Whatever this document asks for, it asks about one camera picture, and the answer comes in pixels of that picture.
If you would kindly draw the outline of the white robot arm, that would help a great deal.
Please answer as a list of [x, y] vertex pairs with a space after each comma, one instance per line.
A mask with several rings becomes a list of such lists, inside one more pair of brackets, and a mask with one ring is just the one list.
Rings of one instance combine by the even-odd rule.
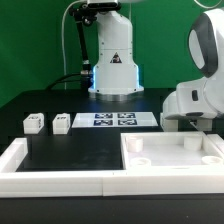
[[140, 27], [119, 12], [123, 0], [87, 0], [95, 12], [98, 59], [93, 97], [125, 99], [154, 84], [173, 85], [162, 103], [166, 119], [224, 115], [224, 7], [210, 7], [184, 29], [182, 13], [142, 15]]

